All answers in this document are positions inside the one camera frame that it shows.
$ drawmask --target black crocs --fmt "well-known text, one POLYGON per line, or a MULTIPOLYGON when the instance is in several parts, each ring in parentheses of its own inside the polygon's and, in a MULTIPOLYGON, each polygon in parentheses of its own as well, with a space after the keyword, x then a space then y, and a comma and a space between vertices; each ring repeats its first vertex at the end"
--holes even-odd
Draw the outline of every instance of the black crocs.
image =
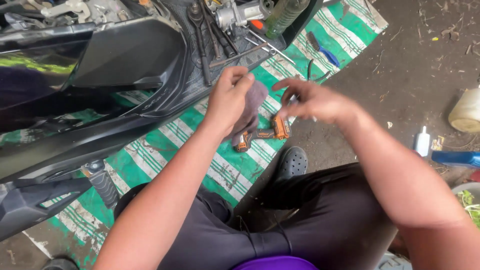
POLYGON ((307 154, 298 146, 290 147, 285 151, 278 165, 276 181, 303 175, 307 172, 307 154))

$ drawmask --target purple shirt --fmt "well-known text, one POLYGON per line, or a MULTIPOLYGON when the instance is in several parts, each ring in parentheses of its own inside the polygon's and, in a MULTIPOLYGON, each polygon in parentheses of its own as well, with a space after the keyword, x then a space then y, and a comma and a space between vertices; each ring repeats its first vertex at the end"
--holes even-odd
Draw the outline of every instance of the purple shirt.
POLYGON ((232 270, 318 270, 304 259, 292 256, 275 256, 253 259, 237 265, 232 270))

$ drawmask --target blue bottle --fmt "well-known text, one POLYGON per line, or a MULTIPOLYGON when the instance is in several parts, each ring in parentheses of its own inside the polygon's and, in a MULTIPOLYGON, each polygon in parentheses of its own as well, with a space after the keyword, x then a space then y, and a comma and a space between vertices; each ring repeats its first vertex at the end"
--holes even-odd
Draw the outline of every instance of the blue bottle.
POLYGON ((434 151, 432 160, 447 166, 480 168, 480 152, 434 151))

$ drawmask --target white glue bottle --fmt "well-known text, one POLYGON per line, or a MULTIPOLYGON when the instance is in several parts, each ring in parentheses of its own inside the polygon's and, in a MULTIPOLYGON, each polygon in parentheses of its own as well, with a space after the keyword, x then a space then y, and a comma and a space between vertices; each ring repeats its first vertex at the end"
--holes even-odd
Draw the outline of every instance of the white glue bottle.
POLYGON ((428 156, 428 149, 430 146, 430 135, 427 134, 427 127, 423 126, 422 133, 417 134, 417 141, 415 142, 415 151, 422 157, 428 156))

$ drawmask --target orange cordless drill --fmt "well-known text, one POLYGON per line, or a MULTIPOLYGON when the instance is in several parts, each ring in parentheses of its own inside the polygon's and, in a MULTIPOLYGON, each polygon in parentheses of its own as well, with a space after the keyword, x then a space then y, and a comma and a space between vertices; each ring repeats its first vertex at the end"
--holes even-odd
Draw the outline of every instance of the orange cordless drill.
POLYGON ((275 116, 272 119, 272 129, 257 129, 253 133, 244 132, 240 136, 240 142, 234 146, 237 152, 243 153, 248 151, 252 146, 251 143, 256 139, 288 139, 292 136, 292 129, 288 119, 282 119, 275 116))

